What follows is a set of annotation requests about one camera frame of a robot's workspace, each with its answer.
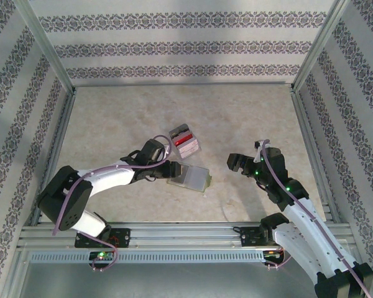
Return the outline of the clear plastic box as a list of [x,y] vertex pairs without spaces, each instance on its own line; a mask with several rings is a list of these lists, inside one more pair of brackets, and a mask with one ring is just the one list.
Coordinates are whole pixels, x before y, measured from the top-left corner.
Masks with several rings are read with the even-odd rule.
[[167,183],[193,191],[205,192],[206,188],[209,187],[211,183],[209,169],[193,165],[189,166],[190,168],[188,170],[184,183],[180,183],[178,177],[167,179]]

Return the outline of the clear acrylic card box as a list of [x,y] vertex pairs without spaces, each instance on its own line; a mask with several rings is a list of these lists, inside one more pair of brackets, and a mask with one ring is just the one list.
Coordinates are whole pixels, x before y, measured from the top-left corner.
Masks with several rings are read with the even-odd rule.
[[[178,127],[175,127],[175,129],[176,128],[186,128],[186,129],[188,129],[188,131],[187,132],[190,132],[190,133],[192,133],[193,134],[193,138],[192,139],[197,139],[197,137],[195,136],[195,134],[192,132],[192,130],[189,128],[189,126],[187,125],[187,124],[181,124],[181,125],[179,125]],[[170,139],[171,141],[172,141],[172,145],[173,145],[173,148],[174,148],[174,150],[176,151],[176,153],[177,153],[177,155],[180,157],[180,154],[179,154],[179,152],[178,152],[178,150],[177,150],[177,147],[173,144],[173,140],[172,139]]]

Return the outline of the white VIP card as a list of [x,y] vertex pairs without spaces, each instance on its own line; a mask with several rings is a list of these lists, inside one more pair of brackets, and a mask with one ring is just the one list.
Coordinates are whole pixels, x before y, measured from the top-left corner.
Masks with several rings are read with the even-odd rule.
[[177,150],[181,159],[188,158],[190,155],[199,151],[200,146],[197,139],[190,139],[181,145],[177,146]]

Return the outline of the red plastic card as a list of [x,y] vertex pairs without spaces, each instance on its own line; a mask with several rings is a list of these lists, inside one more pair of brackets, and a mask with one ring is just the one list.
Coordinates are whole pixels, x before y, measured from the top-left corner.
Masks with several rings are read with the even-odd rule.
[[185,133],[182,133],[182,134],[176,136],[172,140],[173,140],[173,144],[177,147],[177,146],[181,145],[182,143],[185,143],[186,141],[188,141],[192,138],[193,138],[192,133],[185,132]]

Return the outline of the grey sheet metal tray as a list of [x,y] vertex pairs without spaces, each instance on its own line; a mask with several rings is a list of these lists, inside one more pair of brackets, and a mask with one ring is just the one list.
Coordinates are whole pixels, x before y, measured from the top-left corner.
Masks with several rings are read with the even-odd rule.
[[260,263],[117,264],[95,273],[85,263],[48,263],[22,253],[2,298],[316,298],[294,261]]

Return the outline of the aluminium frame side rail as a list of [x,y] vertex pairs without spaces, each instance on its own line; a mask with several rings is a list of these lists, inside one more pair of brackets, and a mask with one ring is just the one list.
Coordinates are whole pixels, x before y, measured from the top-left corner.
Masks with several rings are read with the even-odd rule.
[[43,172],[42,180],[37,188],[36,197],[31,208],[31,213],[29,215],[27,226],[36,226],[40,219],[40,209],[37,207],[37,198],[41,191],[49,183],[51,177],[55,174],[55,169],[58,163],[60,150],[62,148],[63,140],[65,138],[66,130],[70,120],[71,111],[73,109],[75,96],[77,90],[73,88],[72,91],[67,95],[64,100],[60,115],[58,116],[58,121],[52,136],[52,142],[48,151],[46,167]]
[[325,211],[326,219],[334,224],[341,224],[344,221],[339,216],[339,212],[333,198],[333,193],[331,192],[330,183],[326,177],[326,173],[321,162],[320,154],[317,149],[315,138],[311,131],[311,125],[308,121],[308,117],[306,116],[302,100],[293,88],[290,88],[290,95],[295,108],[298,123],[302,131],[303,140],[308,153],[308,159],[313,171],[320,201],[322,206],[326,206],[328,208]]

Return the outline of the wide aluminium frame rail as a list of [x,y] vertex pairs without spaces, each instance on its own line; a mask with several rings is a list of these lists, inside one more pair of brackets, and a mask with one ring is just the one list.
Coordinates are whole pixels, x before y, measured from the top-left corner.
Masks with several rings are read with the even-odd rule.
[[[234,227],[257,227],[252,222],[135,222],[113,223],[112,228],[131,231],[130,249],[225,249],[240,248],[240,235]],[[53,225],[44,222],[24,227],[16,243],[18,250],[65,250],[74,248],[76,231],[67,230],[52,235]]]

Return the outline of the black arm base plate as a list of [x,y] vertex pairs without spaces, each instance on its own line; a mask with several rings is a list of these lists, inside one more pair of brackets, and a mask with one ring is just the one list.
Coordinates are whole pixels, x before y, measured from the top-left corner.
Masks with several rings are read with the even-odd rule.
[[270,230],[264,227],[241,227],[240,236],[242,247],[277,245]]
[[[107,242],[116,248],[128,248],[131,239],[131,230],[129,228],[112,228],[103,233],[104,238],[101,241]],[[107,245],[92,240],[80,233],[76,234],[75,248],[108,248]]]

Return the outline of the thin aluminium frame rail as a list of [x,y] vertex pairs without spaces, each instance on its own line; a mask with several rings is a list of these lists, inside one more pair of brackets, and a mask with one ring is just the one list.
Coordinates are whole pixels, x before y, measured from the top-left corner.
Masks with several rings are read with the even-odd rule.
[[293,83],[286,83],[284,81],[220,81],[220,82],[209,82],[209,81],[186,81],[186,82],[159,82],[159,81],[146,81],[137,83],[117,83],[107,82],[101,84],[74,84],[74,88],[103,88],[103,87],[129,87],[129,86],[227,86],[227,85],[269,85],[269,86],[288,86],[292,87]]

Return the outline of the aluminium frame post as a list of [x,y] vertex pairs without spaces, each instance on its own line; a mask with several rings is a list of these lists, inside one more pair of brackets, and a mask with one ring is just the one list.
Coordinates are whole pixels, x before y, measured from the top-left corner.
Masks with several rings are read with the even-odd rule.
[[53,68],[55,74],[63,84],[64,88],[70,92],[74,93],[75,87],[71,82],[71,79],[60,61],[58,54],[56,53],[54,46],[49,40],[42,24],[39,21],[39,18],[33,11],[32,6],[29,3],[29,0],[12,0],[25,21],[26,25],[32,32],[32,35],[35,38],[35,41],[38,43],[42,53],[46,56],[50,66]]
[[318,31],[312,46],[310,47],[307,56],[305,57],[297,75],[291,84],[291,89],[294,93],[301,89],[306,77],[316,63],[317,58],[324,49],[328,39],[330,38],[334,28],[343,16],[348,4],[351,0],[334,0],[321,29]]

